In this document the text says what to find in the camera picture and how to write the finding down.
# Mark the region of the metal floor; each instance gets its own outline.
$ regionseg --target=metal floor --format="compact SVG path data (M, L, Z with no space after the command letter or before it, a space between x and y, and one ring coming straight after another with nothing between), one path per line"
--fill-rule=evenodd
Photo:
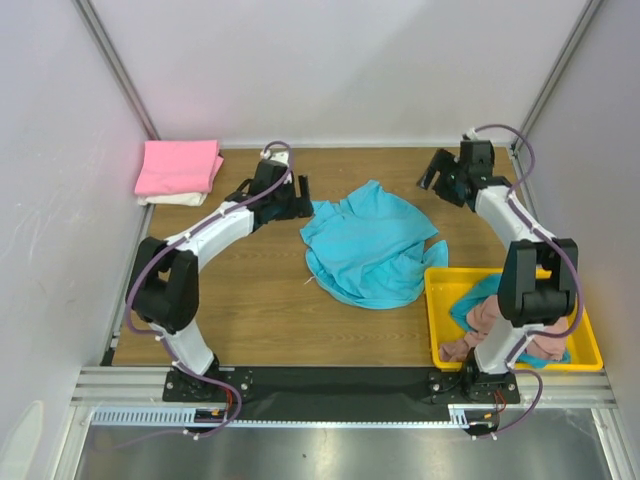
M89 439L103 449L152 431L91 427ZM166 435L106 452L91 444L76 480L612 478L588 409L537 410L498 441L460 430L235 427L199 442Z

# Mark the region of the wooden surface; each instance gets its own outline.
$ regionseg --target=wooden surface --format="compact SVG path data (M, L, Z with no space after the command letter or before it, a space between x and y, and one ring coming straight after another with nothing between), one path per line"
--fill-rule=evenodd
M370 179L423 211L445 239L450 266L502 266L505 252L493 231L471 213L425 192L416 181L435 149L300 149L295 171L309 176L314 200L338 201ZM257 150L224 152L213 193L199 208L158 206L150 234L164 238L215 210L248 177ZM514 180L504 149L495 174ZM399 309L344 305L314 281L300 229L308 219L273 222L216 257L200 275L198 325L205 341L233 365L430 365L424 295ZM161 346L123 328L114 365L167 364Z

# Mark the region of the white towel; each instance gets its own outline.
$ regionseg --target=white towel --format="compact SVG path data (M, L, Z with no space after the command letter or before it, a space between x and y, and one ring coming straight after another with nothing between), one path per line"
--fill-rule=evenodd
M199 207L207 198L206 193L176 193L175 195L154 195L150 197L138 197L138 205L168 204L168 205L186 205L188 207Z

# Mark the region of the cable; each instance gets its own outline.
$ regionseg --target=cable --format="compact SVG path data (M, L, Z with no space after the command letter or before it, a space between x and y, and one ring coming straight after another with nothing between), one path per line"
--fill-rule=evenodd
M173 242L172 244L167 245L166 247L164 247L159 253L157 253L150 261L147 265L145 265L145 267L142 269L142 271L138 274L138 277L136 278L135 282L133 283L132 287L131 287L131 291L129 292L129 295L127 296L126 302L125 302L125 320L126 320L126 324L127 327L129 328L129 330L131 330L133 333L139 334L139 335L158 335L158 332L156 332L155 330L151 330L151 329L139 329L136 328L136 326L133 324L133 319L132 319L132 314L133 314L133 301L136 298L136 295L138 294L138 291L140 290L140 287L142 286L142 283L145 281L145 279L147 278L147 276L149 275L149 273L151 272L151 270L172 250L176 249L177 247L179 247L180 245L182 245L183 243L185 243L186 241L189 240L189 238L193 237L194 235L198 234L200 231L202 231L203 229L207 228L209 225L211 225L213 222L216 222L217 220L219 220L220 218L222 218L224 215L231 213L235 210L238 210L240 208L246 207L248 205L251 205L255 202L257 202L258 200L266 197L267 195L269 195L270 193L272 193L274 190L276 190L280 185L282 185L286 179L289 177L290 174L292 174L293 172L293 166L294 166L294 158L293 158L293 149L291 148L291 146L286 143L283 142L281 140L274 140L273 142L269 142L263 149L261 152L261 157L265 157L269 154L269 149L271 147L274 146L281 146L283 148L285 148L287 150L288 153L288 165L287 165L287 169L284 172L284 174L273 184L271 185L269 188L267 188L266 190L264 190L263 192L260 192L258 195L255 195L243 202L237 203L231 207L229 207L226 211L224 212L220 212L217 213L215 215L213 215L211 218L207 219L206 221L202 222L201 224L195 226L193 229L189 230L188 232L186 232L181 238L179 238L178 240L176 240L175 242ZM178 358L176 357L175 353L173 352L173 350L171 349L169 343L167 342L167 340L164 337L160 338L162 345L164 346L164 348L167 350L167 353L169 354L169 356L171 357L171 359L173 360L173 365L180 369L181 371L183 371L184 373L186 373L187 375L196 378L202 382L206 382L206 383L210 383L213 385L216 385L218 387L221 387L225 390L227 390L227 392L231 392L235 397L236 397L236 408L233 412L233 414L228 417L226 420L224 420L223 422L220 423L220 425L218 425L215 429L203 433L203 434L190 434L189 432L187 432L187 434L191 435L194 440L197 440L198 438L208 438L211 437L213 435L215 435L216 433L218 433L219 431L221 431L224 427L226 427L229 423L233 422L238 415L240 414L240 411L242 409L242 396L240 395L240 393L238 392L238 390L236 390L235 387L233 387L232 385L225 383L225 382L221 382L219 380L215 380L212 378L208 378L208 377L204 377L202 375L199 375L195 372L193 372L192 370L190 370L187 366L181 364L178 360ZM116 449L121 449L121 448L125 448L125 447L129 447L131 445L134 445L138 442L142 442L144 440L148 440L150 438L155 438L158 437L160 435L164 435L164 434L168 434L168 433L185 433L185 431L179 431L179 430L174 430L174 429L168 429L168 430L161 430L159 432L154 432L152 434L149 435L145 435L143 437L139 437L137 439L125 442L123 444L120 445L116 445L115 447L112 447L110 450L116 450Z
M500 389L493 392L493 396L496 399L496 413L502 413L507 409L507 400L504 398L502 391ZM502 403L502 408L498 408L498 402Z
M569 335L571 335L580 325L580 322L582 321L582 315L583 315L583 310L584 310L584 295L583 295L583 291L582 291L582 284L580 282L580 278L578 277L578 272L576 271L576 268L573 265L573 262L571 261L571 259L569 258L569 256L558 246L556 245L556 243L549 238L547 235L545 235L544 233L542 233L537 227L535 227L533 225L533 223L529 220L528 216L525 215L525 213L520 209L520 207L518 206L518 203L515 201L514 197L515 197L515 190L522 185L522 183L529 177L529 175L531 175L531 172L533 172L533 169L536 165L536 156L535 153L533 152L533 147L531 146L531 143L529 143L529 140L527 140L527 138L524 136L524 134L522 132L520 132L519 130L510 127L509 125L504 125L501 123L492 123L492 124L488 124L488 125L483 125L481 127L478 127L475 129L476 132L481 132L483 130L489 130L492 128L502 128L504 130L508 130L509 132L515 134L518 138L520 138L520 140L522 140L522 143L525 144L525 146L527 147L527 150L529 151L529 157L530 157L530 164L529 164L529 168L528 170L522 175L522 177L520 179L518 179L518 181L516 183L514 183L511 188L509 188L509 191L507 193L507 204L509 205L509 207L511 207L511 210L513 210L513 213L516 214L516 216L522 220L522 222L527 226L527 228L529 228L529 230L535 234L540 240L542 240L543 242L545 242L547 245L549 245L549 247L551 247L553 249L553 251L558 254L560 256L560 258L562 259L562 261L567 265L567 268L569 269L569 272L571 273L571 277L573 279L573 282L576 286L576 297L577 297L577 303L578 303L578 310L576 312L576 318L574 319L573 323L571 324L571 326L569 328L567 328L566 331L561 332L561 333L549 333L549 332L545 332L545 331L541 331L541 330L533 330L530 332L525 333L525 335L516 343L516 345L511 349L511 351L507 354L507 357L505 359L505 363L507 368L509 369L509 371L515 375L519 375L521 373L526 373L529 375L533 375L534 377L536 377L536 380L538 381L538 391L536 393L536 396L533 399L533 402L531 402L531 405L529 406L529 408L515 421L513 421L512 423L510 423L509 425L507 425L506 427L503 427L501 429L499 429L498 431L496 431L495 433L502 433L505 432L507 430L510 430L511 428L515 427L516 425L522 423L531 412L533 412L533 410L536 408L536 406L538 405L538 402L540 401L540 398L542 398L542 390L544 388L543 386L543 381L542 381L542 377L540 376L540 374L534 370L528 370L528 369L521 369L521 370L515 370L514 368L511 368L511 363L514 362L515 363L515 358L518 354L518 351L522 348L522 346L526 343L526 341L529 339L529 337L533 336L533 335L540 335L543 337L548 337L548 338L564 338L567 337ZM486 435L483 436L481 438L492 438L492 435Z

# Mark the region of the pink towel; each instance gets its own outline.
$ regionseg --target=pink towel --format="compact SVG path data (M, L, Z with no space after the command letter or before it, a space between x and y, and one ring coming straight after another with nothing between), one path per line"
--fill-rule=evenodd
M455 342L441 344L438 351L440 359L445 362L462 362L467 357L469 350L486 338L498 316L500 316L498 296L491 295L467 313L467 323L476 331L467 332L463 338ZM568 325L567 317L560 317L555 324L545 327L545 331L564 332ZM527 347L527 353L543 360L559 361L562 360L566 346L566 338L534 336Z
M223 159L216 140L202 142L148 141L136 195L209 193Z

